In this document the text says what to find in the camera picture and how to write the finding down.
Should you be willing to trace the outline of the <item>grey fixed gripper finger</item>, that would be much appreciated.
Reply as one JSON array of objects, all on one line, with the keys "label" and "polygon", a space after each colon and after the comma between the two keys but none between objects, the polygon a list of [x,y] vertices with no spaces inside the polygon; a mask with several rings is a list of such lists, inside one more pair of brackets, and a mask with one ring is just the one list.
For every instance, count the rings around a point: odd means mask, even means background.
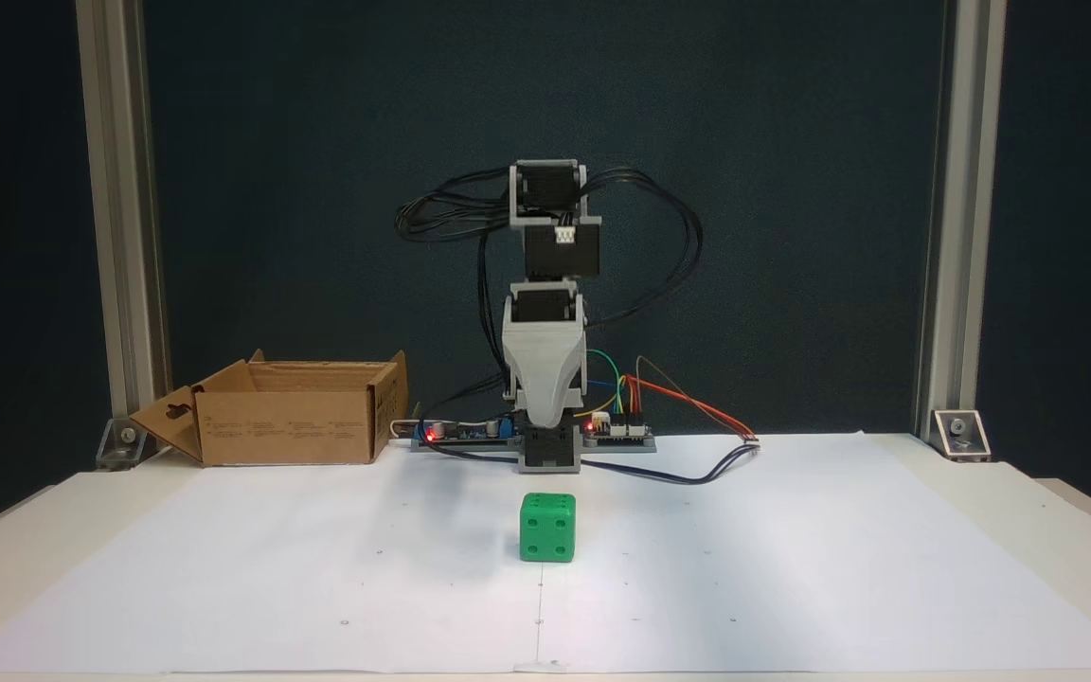
[{"label": "grey fixed gripper finger", "polygon": [[572,406],[573,376],[582,371],[584,333],[504,332],[503,350],[509,367],[504,398],[527,414],[532,426],[562,423],[563,411]]}]

